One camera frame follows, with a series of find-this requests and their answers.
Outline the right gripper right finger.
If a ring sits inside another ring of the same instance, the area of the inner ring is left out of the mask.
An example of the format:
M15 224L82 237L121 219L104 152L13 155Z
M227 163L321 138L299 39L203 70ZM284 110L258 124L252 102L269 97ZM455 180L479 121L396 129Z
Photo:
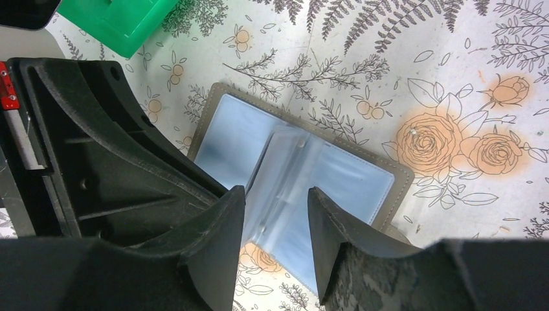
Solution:
M442 239L421 249L340 208L317 187L308 218L326 310L547 310L548 241Z

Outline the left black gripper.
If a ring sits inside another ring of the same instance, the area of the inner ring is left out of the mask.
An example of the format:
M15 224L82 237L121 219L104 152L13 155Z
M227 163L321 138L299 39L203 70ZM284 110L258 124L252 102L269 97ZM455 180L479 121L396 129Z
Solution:
M137 245L226 191L155 127L118 62L1 62L1 214L18 237Z

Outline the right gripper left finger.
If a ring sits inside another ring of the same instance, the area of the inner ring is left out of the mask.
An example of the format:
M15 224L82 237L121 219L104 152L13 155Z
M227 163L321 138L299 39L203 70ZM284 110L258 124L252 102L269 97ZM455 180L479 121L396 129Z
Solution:
M1 241L2 310L230 310L245 190L137 248L99 238Z

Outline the grey leather card holder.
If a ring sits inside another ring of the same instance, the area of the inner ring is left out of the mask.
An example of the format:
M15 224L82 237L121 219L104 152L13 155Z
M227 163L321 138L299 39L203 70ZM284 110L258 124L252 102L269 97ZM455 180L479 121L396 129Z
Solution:
M188 157L226 188L245 188L243 242L310 290L317 282L308 192L318 187L385 232L414 181L399 163L222 83L210 88Z

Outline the green plastic bin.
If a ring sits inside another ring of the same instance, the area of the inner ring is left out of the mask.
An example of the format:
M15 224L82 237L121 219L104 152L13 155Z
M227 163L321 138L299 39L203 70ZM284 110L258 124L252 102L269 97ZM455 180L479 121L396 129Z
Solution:
M57 12L106 47L132 57L177 0L66 0Z

